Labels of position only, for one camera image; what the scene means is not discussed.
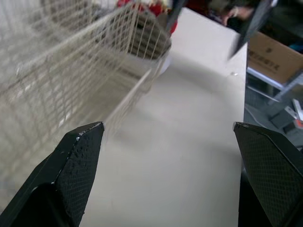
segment table surface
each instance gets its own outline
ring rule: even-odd
[[[183,10],[170,67],[100,153],[80,226],[238,226],[246,47],[228,61],[235,37]]]

